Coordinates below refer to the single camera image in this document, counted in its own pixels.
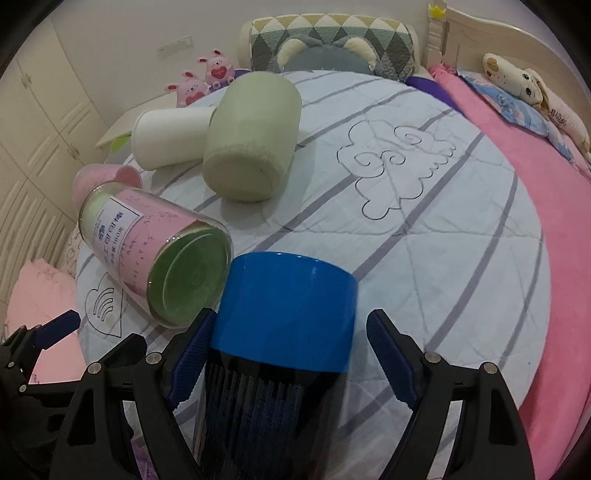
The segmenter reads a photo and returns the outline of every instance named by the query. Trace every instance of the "green object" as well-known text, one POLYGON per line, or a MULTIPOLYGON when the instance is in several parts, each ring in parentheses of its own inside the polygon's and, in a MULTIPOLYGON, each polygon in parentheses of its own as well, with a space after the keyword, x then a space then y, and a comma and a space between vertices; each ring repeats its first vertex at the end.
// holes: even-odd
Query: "green object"
POLYGON ((113 140, 111 144, 111 153, 115 153, 118 151, 123 145, 125 145, 129 140, 131 140, 131 134, 129 135, 121 135, 113 140))
POLYGON ((265 200, 284 185, 296 148, 301 97, 288 79, 252 72, 227 88, 213 113, 203 179, 218 195, 265 200))
POLYGON ((228 236, 196 221, 158 254, 148 276, 147 300, 164 326, 189 325, 202 307, 219 299, 232 259, 228 236))

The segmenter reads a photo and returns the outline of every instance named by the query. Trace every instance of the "glass jar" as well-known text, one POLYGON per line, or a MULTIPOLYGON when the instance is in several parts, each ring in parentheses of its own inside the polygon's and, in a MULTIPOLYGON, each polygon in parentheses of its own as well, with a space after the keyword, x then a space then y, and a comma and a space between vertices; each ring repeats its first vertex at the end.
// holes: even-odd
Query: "glass jar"
POLYGON ((219 300, 232 241, 218 221, 110 181, 88 195, 79 225, 111 276, 163 326, 187 327, 219 300))

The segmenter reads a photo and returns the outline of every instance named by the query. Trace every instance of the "rabbit plush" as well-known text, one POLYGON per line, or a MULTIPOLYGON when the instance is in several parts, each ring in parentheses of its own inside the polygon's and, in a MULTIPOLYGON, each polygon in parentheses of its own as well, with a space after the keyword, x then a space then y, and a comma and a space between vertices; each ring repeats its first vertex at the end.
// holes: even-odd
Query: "rabbit plush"
POLYGON ((214 50, 214 57, 208 59, 201 57, 199 63, 207 64, 205 81, 213 88, 217 89, 223 82, 232 83, 234 81, 235 69, 230 60, 225 57, 221 51, 214 50))
POLYGON ((167 92, 177 92, 178 108, 191 105, 209 93, 209 85, 193 72, 185 70, 183 77, 186 78, 183 83, 169 83, 165 87, 167 92))

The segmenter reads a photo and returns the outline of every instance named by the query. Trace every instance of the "green lid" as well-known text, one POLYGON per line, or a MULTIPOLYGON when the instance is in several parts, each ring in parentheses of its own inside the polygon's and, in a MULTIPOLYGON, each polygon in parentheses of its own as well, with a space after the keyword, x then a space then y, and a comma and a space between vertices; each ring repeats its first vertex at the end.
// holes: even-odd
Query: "green lid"
POLYGON ((231 260, 224 231, 203 222, 183 229, 158 254, 148 276, 152 315, 169 328, 190 325, 219 300, 231 260))

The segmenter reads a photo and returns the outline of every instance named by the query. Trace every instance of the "cabinet door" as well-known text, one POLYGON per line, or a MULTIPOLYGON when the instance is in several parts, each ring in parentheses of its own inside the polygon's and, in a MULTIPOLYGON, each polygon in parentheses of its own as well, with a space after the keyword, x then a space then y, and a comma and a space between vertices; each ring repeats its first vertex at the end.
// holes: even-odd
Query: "cabinet door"
POLYGON ((51 144, 47 155, 35 167, 29 179, 71 220, 76 219, 72 203, 72 181, 82 168, 62 137, 51 144))
POLYGON ((105 161, 105 153, 95 148, 95 145, 106 131, 103 119, 91 103, 68 124, 61 136, 72 147, 78 159, 88 165, 105 161))
POLYGON ((43 199, 33 217, 31 226, 27 230, 27 234, 22 239, 14 269, 12 270, 12 285, 16 283, 18 274, 25 262, 42 258, 45 255, 62 215, 55 205, 49 200, 43 199))
POLYGON ((51 237, 45 250, 45 254, 43 255, 43 258, 47 260, 47 263, 54 267, 57 266, 74 227, 76 227, 76 225, 66 215, 61 216, 56 231, 53 232, 53 236, 51 237))
POLYGON ((0 145, 0 171, 1 227, 27 178, 2 145, 0 145))
POLYGON ((35 97, 58 131, 90 103, 72 70, 50 19, 29 35, 17 60, 35 97))
POLYGON ((29 175, 57 136, 13 61, 0 79, 0 143, 29 175))
POLYGON ((14 272, 18 277, 22 266, 17 265, 21 247, 43 200, 41 192, 27 180, 0 229, 0 301, 7 302, 10 298, 14 272))

